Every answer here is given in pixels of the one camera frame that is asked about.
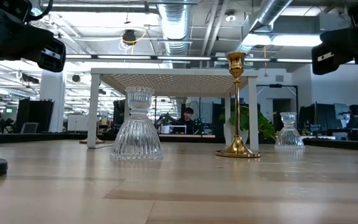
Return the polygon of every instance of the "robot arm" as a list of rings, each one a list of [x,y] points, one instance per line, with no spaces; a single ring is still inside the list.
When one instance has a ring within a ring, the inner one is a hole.
[[[0,0],[0,60],[25,58],[51,72],[63,70],[66,60],[64,43],[53,38],[49,30],[29,24],[46,16],[52,4],[53,0],[50,0],[48,8],[34,16],[29,0]]]
[[[324,75],[333,72],[340,65],[355,61],[358,64],[358,3],[349,8],[352,27],[327,31],[320,35],[323,42],[313,47],[313,73]]]

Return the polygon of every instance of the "wooden tabletop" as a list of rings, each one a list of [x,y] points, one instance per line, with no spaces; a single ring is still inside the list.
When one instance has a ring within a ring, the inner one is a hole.
[[[260,159],[163,143],[162,161],[110,161],[78,141],[0,144],[0,224],[358,224],[358,151],[307,146]]]

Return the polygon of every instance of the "man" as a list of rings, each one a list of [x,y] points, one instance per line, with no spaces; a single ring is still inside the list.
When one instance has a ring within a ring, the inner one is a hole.
[[[176,125],[186,125],[186,134],[193,134],[194,133],[194,121],[191,119],[191,116],[193,115],[194,111],[191,108],[186,108],[183,112],[182,118],[178,119],[176,121]],[[180,133],[184,134],[185,130],[184,128],[174,128],[173,133]]]

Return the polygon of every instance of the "clear glass vase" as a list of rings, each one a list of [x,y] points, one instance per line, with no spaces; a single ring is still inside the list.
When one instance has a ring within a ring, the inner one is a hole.
[[[304,149],[301,135],[294,127],[296,121],[296,112],[280,113],[284,128],[277,136],[275,149]]]
[[[162,159],[157,130],[147,117],[154,90],[127,87],[125,92],[131,115],[119,129],[110,159]]]

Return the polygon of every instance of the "gold candlestick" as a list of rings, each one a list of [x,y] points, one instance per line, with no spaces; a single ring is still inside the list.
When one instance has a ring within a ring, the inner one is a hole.
[[[247,148],[240,137],[240,96],[239,96],[239,84],[240,76],[244,72],[244,58],[246,57],[245,53],[234,52],[227,55],[227,60],[229,61],[229,71],[230,74],[234,77],[234,108],[236,114],[236,133],[234,134],[234,139],[232,144],[223,151],[216,151],[215,155],[224,156],[224,157],[237,157],[237,158],[258,158],[260,153],[253,153]]]

